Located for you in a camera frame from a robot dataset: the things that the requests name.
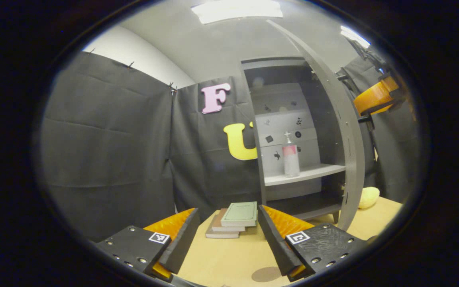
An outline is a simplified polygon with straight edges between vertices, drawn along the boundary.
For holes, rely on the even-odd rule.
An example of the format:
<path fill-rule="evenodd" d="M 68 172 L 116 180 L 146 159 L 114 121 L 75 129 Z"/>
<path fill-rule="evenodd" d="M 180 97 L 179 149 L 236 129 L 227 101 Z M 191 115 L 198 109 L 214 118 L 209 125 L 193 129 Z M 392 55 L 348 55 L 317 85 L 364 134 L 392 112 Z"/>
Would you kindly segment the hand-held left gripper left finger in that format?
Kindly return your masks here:
<path fill-rule="evenodd" d="M 190 208 L 144 228 L 124 227 L 95 245 L 140 273 L 172 280 L 181 269 L 199 225 L 199 209 Z"/>

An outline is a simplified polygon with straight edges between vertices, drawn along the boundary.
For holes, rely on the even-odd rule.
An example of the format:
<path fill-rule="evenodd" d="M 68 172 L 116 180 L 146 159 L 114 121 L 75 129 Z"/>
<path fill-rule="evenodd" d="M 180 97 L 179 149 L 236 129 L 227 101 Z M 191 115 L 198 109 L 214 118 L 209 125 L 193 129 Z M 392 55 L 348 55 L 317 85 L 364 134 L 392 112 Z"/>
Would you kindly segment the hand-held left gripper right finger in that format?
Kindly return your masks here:
<path fill-rule="evenodd" d="M 368 246 L 332 224 L 313 225 L 265 205 L 258 206 L 257 220 L 280 273 L 291 282 L 327 277 Z"/>

